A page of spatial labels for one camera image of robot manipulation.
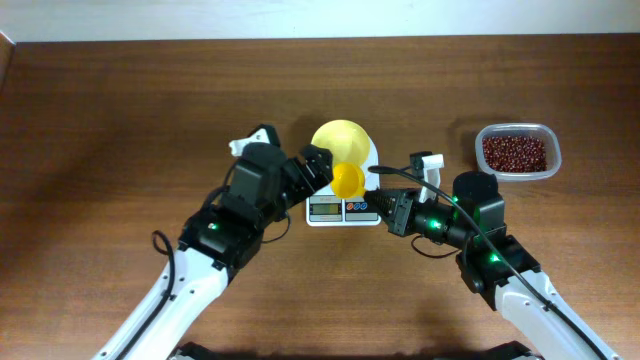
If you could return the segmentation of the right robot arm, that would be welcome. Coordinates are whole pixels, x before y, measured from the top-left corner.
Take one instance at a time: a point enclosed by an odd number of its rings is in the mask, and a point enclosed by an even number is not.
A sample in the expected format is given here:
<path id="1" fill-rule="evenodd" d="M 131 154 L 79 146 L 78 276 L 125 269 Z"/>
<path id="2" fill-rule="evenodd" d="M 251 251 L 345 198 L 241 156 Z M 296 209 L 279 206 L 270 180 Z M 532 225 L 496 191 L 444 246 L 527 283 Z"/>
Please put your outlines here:
<path id="1" fill-rule="evenodd" d="M 504 221 L 505 202 L 495 176 L 477 171 L 458 175 L 453 193 L 438 190 L 422 200 L 426 181 L 400 169 L 374 172 L 415 182 L 406 189 L 376 189 L 364 200 L 399 237 L 426 238 L 458 249 L 456 263 L 467 288 L 514 325 L 544 359 L 617 359 L 564 301 L 539 262 Z"/>

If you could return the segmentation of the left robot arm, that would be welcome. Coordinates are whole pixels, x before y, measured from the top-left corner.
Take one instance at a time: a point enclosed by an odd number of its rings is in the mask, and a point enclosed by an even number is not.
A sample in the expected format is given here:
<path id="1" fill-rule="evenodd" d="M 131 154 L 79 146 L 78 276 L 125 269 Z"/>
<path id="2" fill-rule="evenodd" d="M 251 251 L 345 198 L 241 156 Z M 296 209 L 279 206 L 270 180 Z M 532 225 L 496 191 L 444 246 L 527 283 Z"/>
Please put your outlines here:
<path id="1" fill-rule="evenodd" d="M 327 149 L 307 145 L 299 156 L 288 157 L 277 145 L 245 146 L 223 185 L 187 219 L 176 247 L 153 231 L 153 246 L 168 262 L 96 358 L 169 358 L 192 323 L 260 250 L 265 229 L 332 179 Z"/>

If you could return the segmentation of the yellow measuring scoop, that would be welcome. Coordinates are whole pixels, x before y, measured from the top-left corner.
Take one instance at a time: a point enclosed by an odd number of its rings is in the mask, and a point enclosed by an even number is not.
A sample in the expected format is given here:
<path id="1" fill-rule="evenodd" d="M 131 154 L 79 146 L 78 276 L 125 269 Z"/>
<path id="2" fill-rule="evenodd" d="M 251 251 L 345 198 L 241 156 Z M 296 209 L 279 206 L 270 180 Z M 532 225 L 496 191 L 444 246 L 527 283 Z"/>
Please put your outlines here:
<path id="1" fill-rule="evenodd" d="M 365 193 L 364 173 L 359 166 L 353 163 L 339 163 L 333 167 L 333 180 L 330 187 L 334 195 L 340 199 L 363 196 Z"/>

